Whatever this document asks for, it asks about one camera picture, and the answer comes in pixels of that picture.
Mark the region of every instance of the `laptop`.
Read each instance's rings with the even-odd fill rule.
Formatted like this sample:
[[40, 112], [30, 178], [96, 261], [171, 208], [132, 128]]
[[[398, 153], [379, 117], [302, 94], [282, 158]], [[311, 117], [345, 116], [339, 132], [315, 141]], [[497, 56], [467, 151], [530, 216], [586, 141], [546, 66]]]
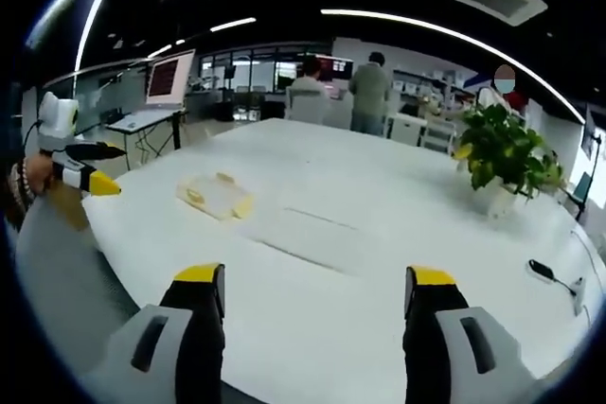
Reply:
[[185, 109], [187, 80], [194, 54], [195, 49], [192, 49], [153, 64], [143, 109]]

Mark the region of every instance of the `led strip light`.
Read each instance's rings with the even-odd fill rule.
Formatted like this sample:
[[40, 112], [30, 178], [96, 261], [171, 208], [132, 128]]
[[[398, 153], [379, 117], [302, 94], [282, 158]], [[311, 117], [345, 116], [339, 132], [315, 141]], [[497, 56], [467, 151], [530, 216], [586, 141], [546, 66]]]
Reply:
[[481, 47], [485, 51], [488, 51], [491, 54], [494, 54], [495, 56], [500, 57], [504, 61], [508, 61], [512, 65], [517, 66], [522, 71], [524, 71], [527, 75], [529, 75], [531, 78], [535, 79], [545, 89], [547, 89], [548, 92], [550, 92], [555, 98], [557, 98], [560, 101], [560, 103], [563, 104], [568, 109], [568, 111], [570, 111], [579, 120], [579, 122], [582, 125], [585, 125], [585, 119], [579, 113], [579, 111], [577, 111], [575, 109], [575, 107], [572, 104], [570, 104], [570, 102], [560, 92], [558, 92], [551, 85], [549, 85], [546, 80], [544, 80], [539, 75], [537, 75], [534, 71], [532, 71], [530, 68], [528, 68], [525, 65], [522, 65], [521, 63], [519, 63], [512, 57], [508, 56], [504, 52], [499, 51], [498, 49], [496, 49], [488, 44], [482, 43], [482, 42], [476, 40], [475, 38], [468, 37], [467, 35], [463, 35], [462, 33], [456, 32], [454, 30], [450, 30], [449, 28], [446, 28], [446, 27], [437, 26], [437, 25], [431, 24], [431, 23], [426, 23], [425, 21], [420, 21], [418, 19], [406, 18], [404, 16], [397, 16], [395, 14], [377, 13], [377, 12], [373, 12], [373, 11], [362, 11], [362, 10], [358, 10], [358, 9], [322, 9], [321, 12], [322, 12], [322, 14], [330, 14], [330, 15], [338, 15], [338, 16], [361, 16], [361, 17], [365, 17], [365, 18], [385, 19], [387, 21], [396, 21], [398, 23], [405, 23], [405, 24], [409, 24], [411, 26], [425, 27], [425, 28], [435, 30], [436, 32], [445, 33], [447, 35], [450, 35], [451, 37], [458, 38], [459, 40], [463, 40], [464, 42], [467, 42], [469, 44], [473, 44], [475, 46]]

